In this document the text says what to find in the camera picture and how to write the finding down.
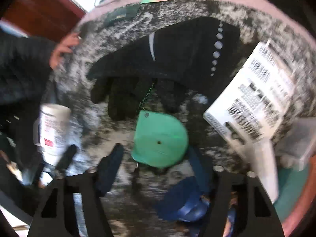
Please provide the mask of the seated person's hand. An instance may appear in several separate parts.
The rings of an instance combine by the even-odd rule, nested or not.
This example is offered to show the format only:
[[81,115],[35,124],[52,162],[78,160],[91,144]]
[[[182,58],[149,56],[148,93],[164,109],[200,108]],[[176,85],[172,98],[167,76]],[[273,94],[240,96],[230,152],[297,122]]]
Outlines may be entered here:
[[63,54],[72,53],[72,47],[77,46],[80,43],[79,33],[70,33],[57,44],[51,53],[49,60],[50,67],[54,70],[62,60]]

